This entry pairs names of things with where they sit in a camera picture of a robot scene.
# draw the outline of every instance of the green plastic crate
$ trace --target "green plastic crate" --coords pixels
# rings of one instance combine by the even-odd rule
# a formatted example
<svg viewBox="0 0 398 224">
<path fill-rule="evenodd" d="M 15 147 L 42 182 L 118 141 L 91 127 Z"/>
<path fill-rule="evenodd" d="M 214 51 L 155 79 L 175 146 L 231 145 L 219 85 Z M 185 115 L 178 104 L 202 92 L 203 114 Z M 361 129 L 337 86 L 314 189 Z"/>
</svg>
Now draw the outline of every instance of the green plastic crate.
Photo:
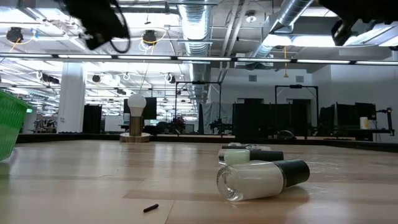
<svg viewBox="0 0 398 224">
<path fill-rule="evenodd" d="M 0 91 L 0 161 L 10 157 L 28 108 L 27 103 Z"/>
</svg>

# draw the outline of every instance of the wooden floor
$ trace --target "wooden floor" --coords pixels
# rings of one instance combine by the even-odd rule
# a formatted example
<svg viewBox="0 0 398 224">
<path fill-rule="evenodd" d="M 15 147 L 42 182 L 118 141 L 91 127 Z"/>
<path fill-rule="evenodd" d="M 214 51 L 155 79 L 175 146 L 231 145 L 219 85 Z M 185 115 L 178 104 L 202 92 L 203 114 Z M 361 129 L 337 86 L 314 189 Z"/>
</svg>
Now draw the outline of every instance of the wooden floor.
<svg viewBox="0 0 398 224">
<path fill-rule="evenodd" d="M 0 163 L 0 223 L 398 223 L 398 154 L 271 146 L 310 180 L 231 203 L 216 188 L 219 144 L 20 144 Z M 142 209 L 158 203 L 149 213 Z"/>
</svg>

